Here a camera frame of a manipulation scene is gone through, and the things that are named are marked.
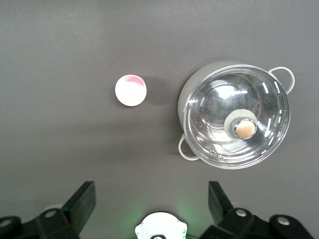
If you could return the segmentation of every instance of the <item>transparent pot lid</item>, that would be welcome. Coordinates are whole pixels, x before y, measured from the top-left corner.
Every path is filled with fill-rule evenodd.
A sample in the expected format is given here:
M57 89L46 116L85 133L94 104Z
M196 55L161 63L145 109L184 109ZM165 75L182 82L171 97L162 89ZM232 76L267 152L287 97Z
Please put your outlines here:
M192 90L184 108L185 138L216 167L254 165L282 142L290 123L287 95L269 72L233 65L212 72Z

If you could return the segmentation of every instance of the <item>white pot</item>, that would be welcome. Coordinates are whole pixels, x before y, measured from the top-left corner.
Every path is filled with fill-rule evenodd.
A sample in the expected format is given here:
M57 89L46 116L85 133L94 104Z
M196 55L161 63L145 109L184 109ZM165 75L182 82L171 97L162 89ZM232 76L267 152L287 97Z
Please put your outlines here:
M287 71L291 78L286 89L272 73L280 69ZM200 158L227 169L248 167L265 159L288 130L287 94L294 83L294 75L286 67L266 71L239 62L221 61L201 68L186 82L178 101L178 117L184 130L178 145L180 154L187 160ZM270 134L279 134L268 137L267 127L272 130ZM195 157L181 151L184 139ZM239 153L241 148L247 150L247 155Z

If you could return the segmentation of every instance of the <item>pink stain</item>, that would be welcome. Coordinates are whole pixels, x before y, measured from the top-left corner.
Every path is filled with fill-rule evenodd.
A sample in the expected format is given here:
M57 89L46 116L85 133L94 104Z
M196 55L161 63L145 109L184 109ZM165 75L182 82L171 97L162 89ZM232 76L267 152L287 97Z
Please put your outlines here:
M140 79L139 77L137 77L137 76L133 76L133 75L129 75L129 76L127 76L126 78L125 78L125 81L126 82L133 82L133 83L136 83L136 84L138 84L138 85L140 85L140 86L144 86L144 81L142 80L142 79Z

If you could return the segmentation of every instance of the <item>gray table surface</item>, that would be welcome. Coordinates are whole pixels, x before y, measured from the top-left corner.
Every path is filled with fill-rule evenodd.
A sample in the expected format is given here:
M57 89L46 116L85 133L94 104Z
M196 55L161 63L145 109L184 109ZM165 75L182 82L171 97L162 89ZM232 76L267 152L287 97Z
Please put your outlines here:
M0 216L26 222L94 180L83 239L134 238L154 211L199 236L212 224L207 186L217 180L235 205L265 220L291 215L319 238L318 26L316 0L1 1ZM287 136L250 168L178 154L179 93L219 60L296 76ZM134 108L114 93L126 74L148 87Z

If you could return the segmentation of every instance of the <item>white circular device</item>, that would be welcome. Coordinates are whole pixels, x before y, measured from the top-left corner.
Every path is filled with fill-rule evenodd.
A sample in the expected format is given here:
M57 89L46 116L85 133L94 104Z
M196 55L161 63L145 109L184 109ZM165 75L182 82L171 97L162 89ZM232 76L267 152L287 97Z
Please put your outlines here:
M121 77L115 85L118 100L126 106L137 106L146 97L145 81L140 76L126 75Z
M135 227L138 239L185 239L186 232L186 223L165 212L152 213Z

